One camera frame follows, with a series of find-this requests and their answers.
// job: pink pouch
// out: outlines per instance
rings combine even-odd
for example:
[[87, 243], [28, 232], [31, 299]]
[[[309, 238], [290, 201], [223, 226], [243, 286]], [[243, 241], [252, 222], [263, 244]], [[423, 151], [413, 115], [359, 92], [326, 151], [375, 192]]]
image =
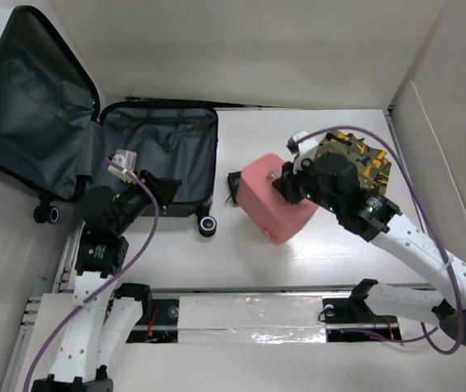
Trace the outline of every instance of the pink pouch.
[[318, 207], [309, 200], [290, 205], [273, 188], [273, 181], [282, 174], [283, 163], [276, 154], [254, 161], [242, 170], [237, 195], [243, 211], [278, 245], [302, 230]]

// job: camouflage fabric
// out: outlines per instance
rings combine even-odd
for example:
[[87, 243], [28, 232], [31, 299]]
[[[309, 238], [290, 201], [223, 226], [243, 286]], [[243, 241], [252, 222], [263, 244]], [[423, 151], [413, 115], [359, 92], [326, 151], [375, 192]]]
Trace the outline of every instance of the camouflage fabric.
[[352, 133], [327, 133], [316, 150], [315, 158], [326, 152], [342, 154], [357, 167], [362, 189], [377, 189], [382, 195], [387, 192], [388, 175], [392, 164], [385, 158], [386, 151], [373, 149]]

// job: white wall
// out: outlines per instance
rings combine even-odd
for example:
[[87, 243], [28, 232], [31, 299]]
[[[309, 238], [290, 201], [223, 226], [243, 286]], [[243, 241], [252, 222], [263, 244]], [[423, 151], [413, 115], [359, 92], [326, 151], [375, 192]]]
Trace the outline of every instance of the white wall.
[[[19, 3], [0, 0], [0, 7]], [[37, 6], [57, 23], [47, 0], [24, 3]], [[54, 277], [71, 223], [71, 207], [62, 207], [58, 225], [37, 225], [33, 222], [37, 202], [35, 194], [0, 174], [0, 389], [33, 282]]]
[[466, 260], [466, 0], [446, 2], [425, 46], [393, 120], [447, 247]]
[[51, 0], [107, 95], [384, 109], [442, 0]]

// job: open suitcase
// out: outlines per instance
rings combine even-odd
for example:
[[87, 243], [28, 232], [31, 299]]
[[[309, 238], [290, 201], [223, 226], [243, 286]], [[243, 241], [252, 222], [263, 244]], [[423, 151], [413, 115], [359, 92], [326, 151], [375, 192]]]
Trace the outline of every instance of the open suitcase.
[[51, 22], [29, 6], [0, 10], [0, 170], [38, 191], [38, 223], [55, 200], [126, 186], [104, 157], [135, 151], [136, 170], [183, 181], [165, 216], [209, 215], [218, 116], [210, 106], [122, 102], [100, 113], [95, 84]]

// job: purple cable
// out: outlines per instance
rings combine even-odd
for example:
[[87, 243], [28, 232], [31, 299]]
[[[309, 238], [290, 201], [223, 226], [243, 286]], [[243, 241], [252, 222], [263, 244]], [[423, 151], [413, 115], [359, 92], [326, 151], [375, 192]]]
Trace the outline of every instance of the purple cable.
[[[313, 137], [323, 135], [324, 133], [327, 133], [327, 132], [333, 132], [333, 131], [338, 131], [338, 130], [350, 130], [350, 131], [361, 132], [361, 133], [363, 133], [365, 135], [368, 135], [368, 136], [374, 138], [375, 140], [377, 140], [386, 150], [389, 151], [389, 153], [393, 156], [394, 160], [396, 161], [396, 163], [397, 163], [397, 165], [399, 167], [399, 170], [403, 175], [403, 178], [405, 179], [406, 186], [408, 187], [409, 191], [411, 192], [411, 195], [412, 195], [412, 198], [414, 199], [414, 202], [417, 204], [417, 206], [419, 208], [419, 211], [421, 212], [421, 216], [423, 217], [423, 219], [424, 219], [424, 221], [425, 221], [425, 223], [427, 225], [427, 229], [428, 229], [429, 234], [432, 236], [434, 242], [436, 243], [437, 250], [439, 251], [439, 253], [442, 256], [443, 263], [446, 264], [448, 262], [449, 258], [448, 258], [448, 255], [446, 254], [445, 247], [443, 247], [441, 236], [434, 229], [433, 225], [430, 223], [430, 219], [428, 218], [427, 212], [426, 212], [425, 208], [423, 207], [423, 204], [421, 203], [421, 200], [419, 199], [418, 194], [415, 192], [415, 189], [414, 189], [414, 186], [411, 183], [411, 180], [409, 179], [408, 175], [406, 174], [406, 170], [402, 165], [401, 159], [396, 154], [394, 149], [392, 149], [390, 147], [390, 145], [388, 145], [388, 143], [385, 140], [383, 140], [381, 137], [377, 136], [376, 134], [372, 133], [371, 131], [368, 131], [365, 128], [355, 127], [353, 125], [338, 125], [338, 126], [335, 126], [335, 127], [323, 128], [320, 131], [315, 131], [315, 132], [313, 132], [313, 133], [299, 139], [298, 141], [296, 141], [296, 144], [298, 145], [299, 143], [301, 143], [303, 141], [306, 141], [308, 139], [311, 139]], [[393, 340], [385, 339], [384, 337], [382, 337], [379, 334], [374, 334], [373, 332], [369, 332], [369, 331], [366, 331], [364, 329], [358, 330], [356, 328], [352, 328], [352, 329], [344, 329], [344, 330], [346, 332], [361, 332], [361, 333], [364, 333], [365, 335], [373, 336], [377, 340], [380, 340], [380, 341], [391, 341], [391, 342], [396, 342], [396, 343], [409, 343], [409, 342], [412, 342], [412, 341], [420, 341], [422, 339], [427, 339], [427, 342], [438, 353], [445, 354], [445, 355], [450, 355], [450, 354], [455, 353], [458, 350], [458, 348], [461, 346], [461, 344], [463, 343], [463, 337], [464, 337], [463, 304], [461, 303], [461, 294], [459, 293], [459, 286], [458, 286], [457, 278], [455, 277], [454, 269], [452, 268], [452, 264], [448, 265], [448, 267], [446, 267], [446, 269], [447, 269], [448, 274], [450, 276], [450, 281], [452, 282], [452, 288], [454, 289], [455, 307], [456, 307], [457, 314], [458, 314], [458, 336], [455, 339], [454, 345], [449, 350], [442, 350], [439, 347], [437, 347], [437, 345], [430, 338], [430, 335], [432, 335], [437, 330], [437, 328], [434, 328], [430, 332], [427, 332], [427, 328], [425, 327], [424, 323], [421, 323], [421, 329], [423, 331], [423, 336], [413, 338], [413, 339], [409, 339], [407, 341], [393, 341]]]
[[[106, 158], [106, 161], [108, 162], [109, 165], [116, 167], [118, 170], [123, 170], [122, 167], [118, 166], [116, 163], [111, 161], [110, 159]], [[151, 199], [151, 202], [153, 202], [154, 206], [154, 222], [153, 222], [153, 228], [151, 229], [151, 232], [149, 233], [148, 238], [145, 240], [144, 245], [142, 248], [136, 253], [135, 257], [133, 257], [129, 263], [125, 267], [123, 267], [118, 273], [116, 273], [110, 280], [108, 280], [106, 283], [104, 283], [102, 286], [97, 288], [88, 298], [86, 298], [83, 303], [87, 304], [91, 302], [93, 298], [98, 296], [103, 290], [111, 286], [117, 279], [122, 277], [135, 263], [136, 261], [142, 256], [144, 253], [145, 249], [148, 247], [149, 243], [151, 243], [151, 240], [153, 239], [153, 236], [155, 232], [157, 231], [157, 226], [158, 226], [158, 218], [160, 216], [160, 209], [158, 207], [157, 200], [154, 198], [153, 193], [148, 189], [147, 186], [145, 186], [142, 181], [138, 180], [135, 175], [131, 174], [130, 172], [126, 172], [127, 176], [130, 177], [140, 188], [144, 190], [144, 192], [149, 196]], [[26, 378], [24, 380], [24, 388], [22, 389], [23, 392], [29, 392], [29, 383], [31, 382], [31, 377], [33, 375], [33, 372], [35, 371], [35, 368], [37, 367], [38, 361], [40, 361], [41, 357], [44, 355], [44, 352], [46, 351], [47, 347], [51, 344], [53, 339], [56, 338], [56, 336], [59, 334], [60, 330], [69, 322], [71, 319], [77, 314], [80, 310], [82, 310], [81, 306], [77, 306], [74, 308], [65, 318], [60, 322], [60, 324], [53, 330], [53, 332], [50, 334], [50, 336], [46, 339], [40, 350], [37, 352], [37, 355], [35, 355], [35, 359], [29, 366], [28, 374], [26, 375]]]

